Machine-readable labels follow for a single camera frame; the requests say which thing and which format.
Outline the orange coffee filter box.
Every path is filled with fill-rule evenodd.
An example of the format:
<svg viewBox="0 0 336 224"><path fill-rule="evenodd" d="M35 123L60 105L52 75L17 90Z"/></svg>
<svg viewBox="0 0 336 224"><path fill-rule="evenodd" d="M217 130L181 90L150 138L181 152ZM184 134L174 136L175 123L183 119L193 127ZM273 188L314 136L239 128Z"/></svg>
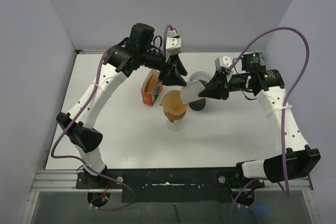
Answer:
<svg viewBox="0 0 336 224"><path fill-rule="evenodd" d="M144 104L153 106L163 89L162 81L159 80L159 72L150 70L141 87L141 96Z"/></svg>

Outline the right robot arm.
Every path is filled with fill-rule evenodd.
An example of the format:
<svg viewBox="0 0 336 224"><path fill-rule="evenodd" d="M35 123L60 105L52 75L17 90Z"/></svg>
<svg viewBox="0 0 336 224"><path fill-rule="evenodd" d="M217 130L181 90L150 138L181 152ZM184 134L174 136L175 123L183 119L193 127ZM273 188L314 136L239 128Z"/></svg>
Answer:
<svg viewBox="0 0 336 224"><path fill-rule="evenodd" d="M286 89L280 72L262 65L257 52L243 55L241 62L241 74L226 73L233 61L228 56L219 56L215 60L216 71L199 97L226 100L231 92L252 92L282 153L265 160L243 162L234 173L234 182L245 187L253 178L277 183L307 177L321 155L318 149L310 147L296 124L291 105L285 101Z"/></svg>

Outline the white paper coffee filter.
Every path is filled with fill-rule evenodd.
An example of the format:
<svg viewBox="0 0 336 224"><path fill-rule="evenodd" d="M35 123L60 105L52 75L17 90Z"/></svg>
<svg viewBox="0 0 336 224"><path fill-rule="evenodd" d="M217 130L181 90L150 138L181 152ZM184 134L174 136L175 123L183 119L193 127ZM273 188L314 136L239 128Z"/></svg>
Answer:
<svg viewBox="0 0 336 224"><path fill-rule="evenodd" d="M200 100L201 97L198 96L205 89L205 86L199 81L190 81L185 87L181 88L180 99L183 104L194 102Z"/></svg>

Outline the grey swirled glass dripper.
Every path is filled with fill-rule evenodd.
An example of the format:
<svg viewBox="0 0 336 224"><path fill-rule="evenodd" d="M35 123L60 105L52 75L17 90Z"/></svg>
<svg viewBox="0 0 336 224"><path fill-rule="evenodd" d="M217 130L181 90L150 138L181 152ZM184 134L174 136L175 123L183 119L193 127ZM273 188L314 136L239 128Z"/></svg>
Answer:
<svg viewBox="0 0 336 224"><path fill-rule="evenodd" d="M212 79L212 76L203 71L198 71L191 74L189 81L200 81L204 86L206 86Z"/></svg>

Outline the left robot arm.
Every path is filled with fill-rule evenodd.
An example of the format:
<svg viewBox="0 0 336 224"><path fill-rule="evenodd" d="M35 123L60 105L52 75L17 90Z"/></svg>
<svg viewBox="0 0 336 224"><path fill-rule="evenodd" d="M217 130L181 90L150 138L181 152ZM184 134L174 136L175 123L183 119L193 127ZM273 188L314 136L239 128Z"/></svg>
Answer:
<svg viewBox="0 0 336 224"><path fill-rule="evenodd" d="M162 38L162 49L153 45L155 29L137 23L130 35L120 43L108 48L101 56L96 77L83 96L67 112L60 112L56 121L63 132L56 141L68 136L78 149L77 160L89 174L88 182L96 188L105 185L106 165L102 160L99 145L103 139L94 124L101 110L115 90L141 66L159 72L159 81L164 86L186 86L184 68L179 54L182 39L171 25L167 25Z"/></svg>

